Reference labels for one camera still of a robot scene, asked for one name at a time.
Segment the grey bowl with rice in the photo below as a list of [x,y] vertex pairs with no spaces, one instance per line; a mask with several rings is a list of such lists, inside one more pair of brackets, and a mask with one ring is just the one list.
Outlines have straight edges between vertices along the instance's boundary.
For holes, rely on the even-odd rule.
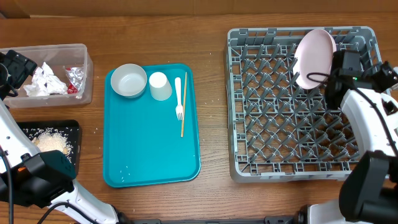
[[116,68],[111,75],[111,87],[126,98],[137,98],[146,89],[147,74],[139,65],[127,63]]

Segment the white round plate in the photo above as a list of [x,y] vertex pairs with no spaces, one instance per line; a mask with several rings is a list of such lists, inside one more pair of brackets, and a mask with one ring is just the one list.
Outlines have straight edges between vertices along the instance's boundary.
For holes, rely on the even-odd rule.
[[306,34],[295,51],[293,73],[299,73],[297,85],[310,90],[327,80],[334,52],[336,44],[327,31],[314,29]]

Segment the red sauce packet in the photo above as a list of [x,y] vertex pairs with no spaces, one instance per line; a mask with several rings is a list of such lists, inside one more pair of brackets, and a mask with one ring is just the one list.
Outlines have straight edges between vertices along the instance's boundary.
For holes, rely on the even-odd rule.
[[78,93],[78,89],[72,83],[70,83],[67,89],[67,93],[68,94]]

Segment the aluminium foil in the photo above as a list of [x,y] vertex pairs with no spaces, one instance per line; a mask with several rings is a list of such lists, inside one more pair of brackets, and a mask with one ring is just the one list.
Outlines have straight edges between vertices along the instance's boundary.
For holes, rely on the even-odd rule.
[[72,83],[78,89],[78,91],[80,91],[84,77],[83,67],[65,68],[65,72],[69,82]]

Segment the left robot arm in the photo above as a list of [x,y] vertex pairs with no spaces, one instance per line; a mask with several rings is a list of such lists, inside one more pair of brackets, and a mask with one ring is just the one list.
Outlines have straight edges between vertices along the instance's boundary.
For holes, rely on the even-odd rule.
[[[35,128],[50,128],[72,142],[72,158],[56,149],[42,152],[27,134]],[[9,204],[9,223],[14,206],[36,205],[58,210],[78,223],[129,223],[123,212],[98,200],[76,179],[82,130],[78,121],[33,121],[16,123],[9,108],[1,104],[1,201]]]

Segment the white napkin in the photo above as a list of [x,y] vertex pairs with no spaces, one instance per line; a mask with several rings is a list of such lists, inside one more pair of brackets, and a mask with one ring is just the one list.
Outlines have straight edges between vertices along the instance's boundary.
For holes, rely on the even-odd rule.
[[37,85],[24,85],[23,89],[26,91],[27,96],[39,96],[41,94],[41,88]]
[[39,90],[38,96],[64,95],[68,87],[45,62],[35,70],[32,84]]

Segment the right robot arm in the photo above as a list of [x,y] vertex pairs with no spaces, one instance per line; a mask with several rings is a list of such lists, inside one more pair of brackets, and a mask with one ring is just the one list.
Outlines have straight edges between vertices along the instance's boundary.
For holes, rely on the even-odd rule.
[[329,109],[347,117],[361,158],[341,186],[339,197],[307,205],[293,223],[397,223],[397,101],[386,90],[397,88],[389,62],[363,69],[359,52],[333,54],[323,81]]

